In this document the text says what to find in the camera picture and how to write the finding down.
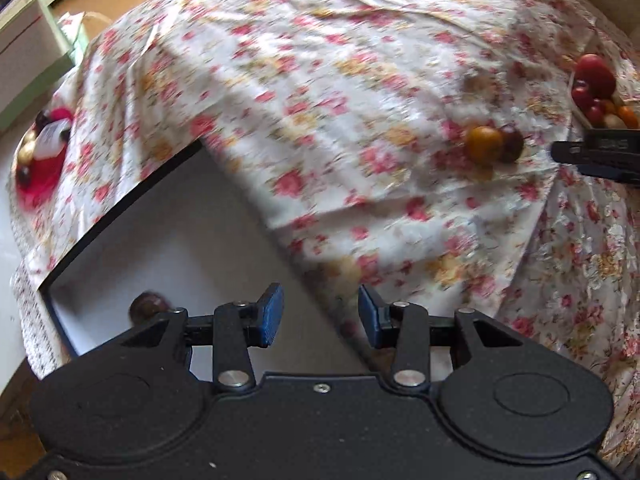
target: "metal screw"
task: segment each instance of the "metal screw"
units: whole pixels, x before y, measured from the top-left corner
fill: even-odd
[[[409,388],[420,386],[426,380],[427,377],[418,370],[400,370],[394,374],[394,381],[396,383]]]
[[[225,386],[237,388],[238,386],[244,386],[249,382],[249,375],[242,370],[226,370],[218,376],[218,382]]]
[[[324,383],[314,384],[314,391],[319,394],[328,394],[331,391],[331,386]]]

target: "orange tomato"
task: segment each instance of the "orange tomato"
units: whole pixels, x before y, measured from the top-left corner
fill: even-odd
[[[604,103],[604,113],[606,114],[616,114],[616,105],[613,104],[613,101],[610,101],[609,99],[603,99],[602,102]]]
[[[638,129],[638,118],[631,106],[621,106],[618,108],[618,117],[623,120],[627,128]]]
[[[466,156],[478,166],[490,166],[502,155],[504,141],[500,130],[490,126],[478,126],[466,133]]]

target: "red tomato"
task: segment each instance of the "red tomato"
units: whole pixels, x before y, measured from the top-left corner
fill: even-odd
[[[585,54],[575,65],[575,78],[586,81],[594,97],[608,99],[616,91],[616,77],[600,56]]]
[[[589,110],[587,110],[586,116],[591,123],[591,126],[595,128],[599,128],[604,124],[604,113],[597,106],[592,106],[591,108],[589,108]]]
[[[603,114],[607,113],[607,105],[605,104],[605,100],[604,99],[594,99],[593,100],[593,106],[596,106],[600,110],[602,110]]]
[[[571,90],[571,97],[575,105],[583,112],[593,106],[593,96],[589,92],[589,87],[580,86]]]

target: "floral tablecloth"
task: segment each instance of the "floral tablecloth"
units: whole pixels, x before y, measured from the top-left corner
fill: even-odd
[[[10,179],[34,371],[66,359],[44,277],[201,138],[370,362],[385,355],[357,322],[358,283],[436,315],[472,304],[603,377],[616,401],[603,456],[635,453],[633,201],[547,153],[579,134],[566,87],[593,34],[635,99],[628,39],[584,0],[150,0],[127,13],[52,100],[76,115],[53,198],[22,211]],[[464,130],[506,123],[526,134],[519,163],[471,166]]]

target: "blue gripper pad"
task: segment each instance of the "blue gripper pad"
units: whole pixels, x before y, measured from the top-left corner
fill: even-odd
[[[260,346],[267,347],[276,337],[282,311],[284,309],[284,293],[279,283],[271,283],[264,294],[257,301],[258,306],[258,331],[260,333]]]
[[[380,300],[378,294],[368,289],[365,285],[358,288],[358,315],[367,333],[369,344],[373,348],[380,348],[382,344],[382,329],[380,328],[379,305],[376,304]]]

